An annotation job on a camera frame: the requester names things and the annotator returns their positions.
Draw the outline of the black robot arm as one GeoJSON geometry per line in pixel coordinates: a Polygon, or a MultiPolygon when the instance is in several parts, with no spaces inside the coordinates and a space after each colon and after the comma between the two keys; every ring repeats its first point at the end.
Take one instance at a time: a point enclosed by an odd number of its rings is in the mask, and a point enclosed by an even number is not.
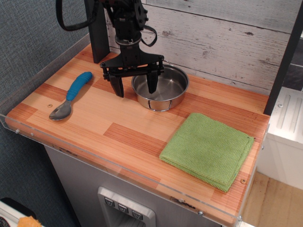
{"type": "Polygon", "coordinates": [[[122,78],[146,76],[149,93],[157,88],[158,76],[164,72],[164,56],[145,53],[140,49],[141,31],[147,29],[155,34],[148,44],[153,46],[157,41],[157,32],[146,25],[149,20],[147,10],[140,0],[103,0],[102,5],[116,31],[115,42],[120,47],[120,54],[113,59],[102,62],[104,79],[110,82],[115,94],[124,97],[122,78]]]}

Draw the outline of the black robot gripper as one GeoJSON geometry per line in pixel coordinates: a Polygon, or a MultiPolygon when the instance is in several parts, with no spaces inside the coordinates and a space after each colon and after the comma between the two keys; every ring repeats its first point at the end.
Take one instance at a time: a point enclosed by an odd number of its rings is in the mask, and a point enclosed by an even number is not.
{"type": "Polygon", "coordinates": [[[108,61],[102,62],[103,77],[119,97],[124,97],[122,78],[147,75],[149,93],[157,89],[158,76],[164,72],[164,56],[146,53],[138,44],[120,46],[120,54],[108,61]]]}

